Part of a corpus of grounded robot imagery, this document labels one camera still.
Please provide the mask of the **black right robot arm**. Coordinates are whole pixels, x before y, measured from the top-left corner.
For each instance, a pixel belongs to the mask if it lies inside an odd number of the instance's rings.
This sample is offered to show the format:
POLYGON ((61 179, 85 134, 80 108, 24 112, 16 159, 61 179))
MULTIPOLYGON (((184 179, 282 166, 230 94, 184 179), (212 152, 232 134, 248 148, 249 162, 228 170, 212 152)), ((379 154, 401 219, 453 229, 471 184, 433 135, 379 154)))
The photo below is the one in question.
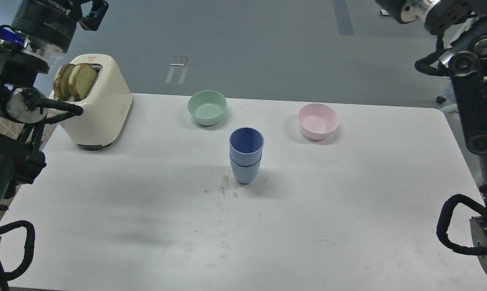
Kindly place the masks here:
POLYGON ((487 275, 487 0, 379 0, 400 24, 417 19, 436 36, 436 51, 416 61, 429 76, 449 77, 467 149, 478 156, 483 204, 456 194, 445 201, 436 225, 440 243, 455 253, 476 256, 487 275), (463 204, 478 215, 470 219, 472 247, 447 234, 454 209, 463 204))

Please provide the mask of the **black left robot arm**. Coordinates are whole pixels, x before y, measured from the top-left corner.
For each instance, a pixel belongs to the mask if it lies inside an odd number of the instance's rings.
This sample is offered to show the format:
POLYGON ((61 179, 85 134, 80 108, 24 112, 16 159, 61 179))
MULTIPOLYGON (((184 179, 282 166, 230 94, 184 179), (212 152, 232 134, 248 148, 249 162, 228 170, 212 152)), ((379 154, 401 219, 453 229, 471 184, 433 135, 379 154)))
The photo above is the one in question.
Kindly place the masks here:
MULTIPOLYGON (((66 53, 78 25, 85 31, 98 30, 108 2, 93 0, 83 15, 84 0, 24 0, 12 24, 0 25, 0 214, 16 188, 33 184, 46 166, 40 150, 44 127, 83 114, 82 107, 55 101, 34 87, 38 74, 49 71, 53 52, 66 53)), ((1 236, 12 230, 26 231, 21 263, 13 271, 3 269, 0 260, 0 288, 23 275, 34 258, 35 229, 19 220, 0 226, 1 236)))

